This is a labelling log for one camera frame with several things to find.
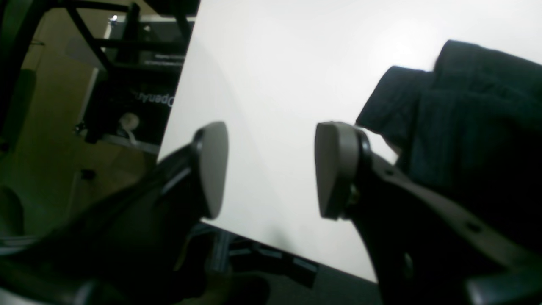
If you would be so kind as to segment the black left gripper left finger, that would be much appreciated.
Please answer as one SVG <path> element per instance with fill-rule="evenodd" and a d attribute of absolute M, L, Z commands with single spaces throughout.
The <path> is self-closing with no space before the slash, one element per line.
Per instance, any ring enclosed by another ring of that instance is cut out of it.
<path fill-rule="evenodd" d="M 134 185 L 1 256 L 3 303 L 166 304 L 191 229 L 219 215 L 228 154 L 226 124 L 209 123 Z"/>

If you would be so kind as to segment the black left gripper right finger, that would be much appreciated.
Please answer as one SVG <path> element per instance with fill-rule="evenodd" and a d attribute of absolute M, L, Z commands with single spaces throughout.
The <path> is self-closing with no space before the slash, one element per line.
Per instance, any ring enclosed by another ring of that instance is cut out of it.
<path fill-rule="evenodd" d="M 385 305 L 540 305 L 541 256 L 374 154 L 362 129 L 319 123 L 323 218 L 349 219 Z"/>

